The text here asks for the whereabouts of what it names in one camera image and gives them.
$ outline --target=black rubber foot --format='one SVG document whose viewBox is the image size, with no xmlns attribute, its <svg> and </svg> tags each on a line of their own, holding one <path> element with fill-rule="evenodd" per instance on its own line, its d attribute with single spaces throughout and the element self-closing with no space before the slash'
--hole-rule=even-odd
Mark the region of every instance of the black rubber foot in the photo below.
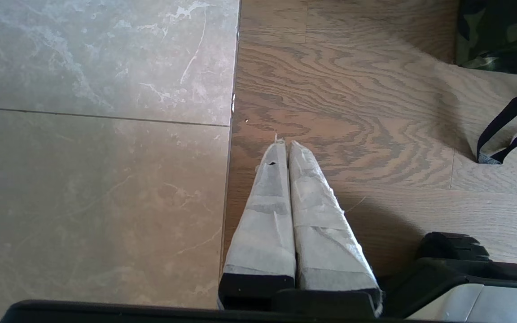
<svg viewBox="0 0 517 323">
<path fill-rule="evenodd" d="M 478 240 L 469 235 L 445 232 L 431 232 L 425 235 L 418 246 L 416 258 L 490 261 L 488 251 Z"/>
</svg>

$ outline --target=black strap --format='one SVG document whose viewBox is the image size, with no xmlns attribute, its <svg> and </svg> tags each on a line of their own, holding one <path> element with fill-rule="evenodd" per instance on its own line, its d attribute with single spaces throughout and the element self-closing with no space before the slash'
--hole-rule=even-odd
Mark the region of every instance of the black strap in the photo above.
<svg viewBox="0 0 517 323">
<path fill-rule="evenodd" d="M 476 149 L 476 160 L 478 164 L 494 164 L 501 165 L 504 162 L 504 158 L 517 147 L 517 137 L 515 137 L 510 145 L 498 153 L 495 153 L 492 156 L 484 155 L 480 153 L 480 150 L 500 129 L 502 129 L 508 122 L 514 119 L 517 116 L 517 96 L 513 98 L 509 104 L 498 114 L 490 125 L 486 127 L 482 135 L 480 135 L 480 139 L 478 139 L 478 148 Z"/>
</svg>

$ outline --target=camouflage bag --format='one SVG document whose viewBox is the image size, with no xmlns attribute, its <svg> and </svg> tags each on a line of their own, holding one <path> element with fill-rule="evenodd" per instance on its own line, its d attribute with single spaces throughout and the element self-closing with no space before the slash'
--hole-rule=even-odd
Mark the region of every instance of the camouflage bag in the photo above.
<svg viewBox="0 0 517 323">
<path fill-rule="evenodd" d="M 517 74 L 517 1 L 461 0 L 456 64 Z"/>
</svg>

